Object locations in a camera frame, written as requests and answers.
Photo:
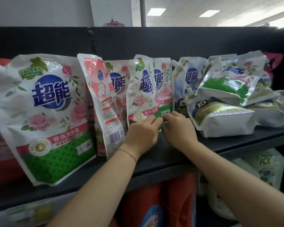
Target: pole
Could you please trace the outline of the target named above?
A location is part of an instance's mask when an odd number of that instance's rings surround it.
[[[140,0],[141,27],[146,27],[145,0]]]

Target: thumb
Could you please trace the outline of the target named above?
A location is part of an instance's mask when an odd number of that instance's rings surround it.
[[[166,139],[169,139],[170,138],[170,130],[168,129],[166,124],[162,123],[162,127],[161,128],[162,128],[163,134],[166,137]]]

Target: person's right hand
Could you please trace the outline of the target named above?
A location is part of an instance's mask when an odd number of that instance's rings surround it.
[[[165,123],[162,124],[164,136],[179,151],[184,152],[184,148],[199,143],[195,127],[189,118],[185,118],[184,115],[176,111],[165,114],[162,118],[169,121],[170,124],[170,128]]]

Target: ceiling light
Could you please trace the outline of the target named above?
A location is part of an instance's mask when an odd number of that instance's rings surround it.
[[[220,10],[207,10],[205,13],[203,13],[201,16],[199,17],[211,17],[213,15],[215,15],[216,13],[219,13]]]
[[[269,22],[269,26],[278,27],[279,29],[284,28],[284,17]]]
[[[163,13],[165,10],[166,10],[166,9],[162,9],[162,8],[151,8],[147,15],[148,15],[148,16],[161,16],[162,13]]]

